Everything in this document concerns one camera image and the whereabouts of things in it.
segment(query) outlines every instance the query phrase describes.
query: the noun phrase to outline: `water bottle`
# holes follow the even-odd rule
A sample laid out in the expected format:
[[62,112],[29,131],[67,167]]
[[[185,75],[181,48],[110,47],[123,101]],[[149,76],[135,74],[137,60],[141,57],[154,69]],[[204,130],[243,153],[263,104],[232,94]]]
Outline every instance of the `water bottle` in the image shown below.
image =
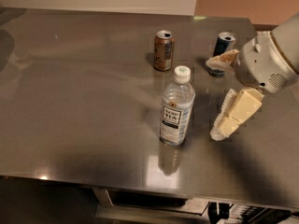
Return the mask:
[[188,129],[195,98],[190,76],[187,66],[176,67],[172,82],[163,92],[160,138],[171,146],[182,144]]

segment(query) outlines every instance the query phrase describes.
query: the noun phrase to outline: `white bottle cap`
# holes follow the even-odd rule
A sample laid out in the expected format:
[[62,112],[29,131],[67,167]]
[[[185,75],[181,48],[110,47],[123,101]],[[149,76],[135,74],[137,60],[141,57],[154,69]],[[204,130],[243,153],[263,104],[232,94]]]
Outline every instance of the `white bottle cap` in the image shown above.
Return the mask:
[[177,66],[173,75],[173,80],[177,84],[185,84],[189,82],[191,70],[184,65]]

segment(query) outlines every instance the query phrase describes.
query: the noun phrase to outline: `can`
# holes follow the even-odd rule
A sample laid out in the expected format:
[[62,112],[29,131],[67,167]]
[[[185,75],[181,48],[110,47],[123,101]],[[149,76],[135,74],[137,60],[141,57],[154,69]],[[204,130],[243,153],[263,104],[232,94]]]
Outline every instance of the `can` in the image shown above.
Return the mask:
[[172,32],[161,30],[155,37],[154,67],[160,71],[167,71],[172,67],[175,38]]
[[[214,48],[213,57],[223,54],[225,51],[233,49],[235,44],[235,34],[230,32],[220,33],[217,37],[217,42]],[[208,69],[208,73],[213,77],[223,77],[224,71]]]

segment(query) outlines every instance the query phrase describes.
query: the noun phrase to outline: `brown can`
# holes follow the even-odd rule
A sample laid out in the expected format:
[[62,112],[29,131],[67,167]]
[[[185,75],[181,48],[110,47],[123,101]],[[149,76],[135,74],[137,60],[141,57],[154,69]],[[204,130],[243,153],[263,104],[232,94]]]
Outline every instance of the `brown can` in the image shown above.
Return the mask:
[[155,64],[154,67],[160,71],[167,71],[172,66],[175,38],[172,32],[159,31],[155,37]]

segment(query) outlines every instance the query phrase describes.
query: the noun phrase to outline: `brown wall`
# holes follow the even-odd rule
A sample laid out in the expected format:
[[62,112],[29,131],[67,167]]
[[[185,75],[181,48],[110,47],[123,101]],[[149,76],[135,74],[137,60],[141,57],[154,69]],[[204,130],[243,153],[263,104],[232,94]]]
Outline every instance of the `brown wall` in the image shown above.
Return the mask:
[[299,0],[197,0],[195,15],[248,17],[253,24],[277,25],[299,11]]

